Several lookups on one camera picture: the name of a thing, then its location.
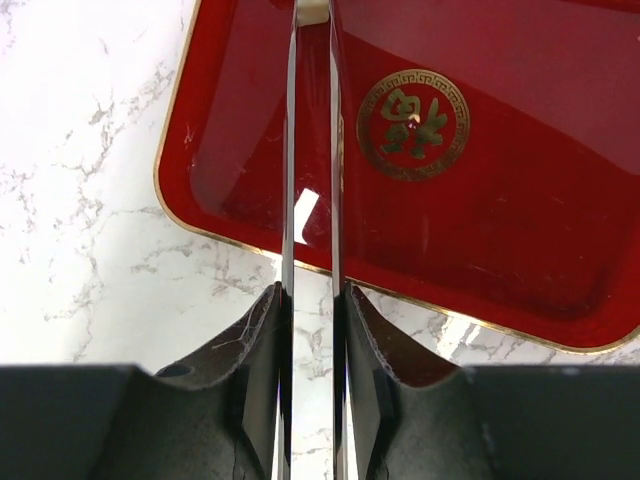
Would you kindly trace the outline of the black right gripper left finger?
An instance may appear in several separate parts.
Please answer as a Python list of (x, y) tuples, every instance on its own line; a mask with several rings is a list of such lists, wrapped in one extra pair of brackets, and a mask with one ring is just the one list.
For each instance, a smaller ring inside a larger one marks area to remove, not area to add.
[(267, 479), (273, 465), (281, 287), (148, 374), (132, 365), (1, 371), (5, 479)]

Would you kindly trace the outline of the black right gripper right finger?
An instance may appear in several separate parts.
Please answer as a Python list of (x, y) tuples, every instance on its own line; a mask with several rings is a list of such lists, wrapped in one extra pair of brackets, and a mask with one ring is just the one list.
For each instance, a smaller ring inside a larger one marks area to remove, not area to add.
[(457, 366), (345, 290), (364, 479), (635, 479), (635, 365)]

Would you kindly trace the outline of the white rectangular chocolate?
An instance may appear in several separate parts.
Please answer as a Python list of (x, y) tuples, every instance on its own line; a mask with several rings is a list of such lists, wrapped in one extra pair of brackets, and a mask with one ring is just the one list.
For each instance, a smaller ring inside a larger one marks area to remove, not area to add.
[(329, 0), (296, 0), (295, 11), (300, 27), (323, 24), (329, 20)]

